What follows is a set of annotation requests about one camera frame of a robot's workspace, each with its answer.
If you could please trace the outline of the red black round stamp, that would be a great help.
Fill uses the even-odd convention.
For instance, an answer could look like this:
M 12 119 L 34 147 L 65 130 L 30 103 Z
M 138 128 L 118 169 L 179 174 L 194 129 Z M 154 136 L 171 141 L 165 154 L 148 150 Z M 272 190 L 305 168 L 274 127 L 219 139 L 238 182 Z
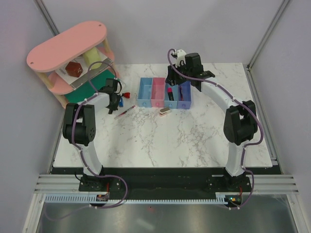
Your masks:
M 129 99 L 130 98 L 130 92 L 125 92 L 122 94 L 122 97 L 126 98 L 126 99 Z

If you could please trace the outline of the pink highlighter black body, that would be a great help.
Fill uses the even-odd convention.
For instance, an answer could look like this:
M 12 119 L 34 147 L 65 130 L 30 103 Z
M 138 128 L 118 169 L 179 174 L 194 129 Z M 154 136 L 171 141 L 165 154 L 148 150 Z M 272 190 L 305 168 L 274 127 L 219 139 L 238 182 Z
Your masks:
M 168 94 L 168 99 L 169 99 L 169 101 L 174 101 L 173 90 L 172 90 L 171 87 L 168 87 L 168 89 L 167 89 L 167 94 Z

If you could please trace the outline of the pink ink pen refill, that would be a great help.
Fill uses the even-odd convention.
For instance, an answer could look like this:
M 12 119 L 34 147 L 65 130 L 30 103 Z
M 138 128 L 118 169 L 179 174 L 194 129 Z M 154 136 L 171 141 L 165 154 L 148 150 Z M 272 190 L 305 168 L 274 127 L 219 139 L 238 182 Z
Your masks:
M 117 115 L 114 119 L 117 119 L 117 118 L 119 118 L 119 117 L 125 115 L 126 113 L 128 113 L 129 111 L 131 111 L 132 109 L 134 109 L 135 107 L 136 107 L 135 105 L 131 106 L 130 108 L 128 108 L 127 110 L 125 110 L 125 111 L 122 112 L 121 114 Z

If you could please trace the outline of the red ink pen refill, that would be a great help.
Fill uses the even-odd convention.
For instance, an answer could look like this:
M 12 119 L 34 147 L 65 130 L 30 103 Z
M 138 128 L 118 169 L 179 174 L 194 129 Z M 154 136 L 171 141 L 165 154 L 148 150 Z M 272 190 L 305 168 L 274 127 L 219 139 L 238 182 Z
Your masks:
M 180 101 L 184 101 L 181 86 L 179 87 L 179 94 L 180 94 Z

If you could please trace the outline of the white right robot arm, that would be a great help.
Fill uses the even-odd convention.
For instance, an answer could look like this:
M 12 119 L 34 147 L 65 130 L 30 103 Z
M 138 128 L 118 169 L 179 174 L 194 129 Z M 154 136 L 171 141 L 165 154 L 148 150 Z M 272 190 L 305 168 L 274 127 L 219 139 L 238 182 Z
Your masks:
M 170 49 L 167 57 L 174 58 L 170 62 L 166 83 L 171 86 L 185 82 L 199 92 L 210 97 L 225 113 L 223 131 L 229 141 L 228 160 L 225 170 L 228 176 L 223 178 L 223 187 L 234 191 L 240 186 L 238 176 L 244 167 L 245 148 L 254 145 L 252 139 L 262 127 L 257 119 L 256 106 L 253 101 L 242 101 L 229 93 L 217 80 L 214 73 L 204 70 L 198 53 L 185 53 L 183 50 Z

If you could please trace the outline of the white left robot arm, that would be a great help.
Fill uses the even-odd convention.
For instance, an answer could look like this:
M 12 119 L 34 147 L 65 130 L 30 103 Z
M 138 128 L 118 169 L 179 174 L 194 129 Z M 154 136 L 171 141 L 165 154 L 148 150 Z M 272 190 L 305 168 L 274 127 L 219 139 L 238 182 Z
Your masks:
M 92 176 L 90 186 L 96 191 L 105 189 L 107 180 L 101 176 L 103 169 L 99 161 L 94 139 L 96 135 L 96 113 L 107 109 L 112 114 L 119 107 L 122 84 L 117 79 L 107 79 L 105 85 L 81 103 L 69 103 L 65 108 L 63 137 L 79 153 L 83 173 Z

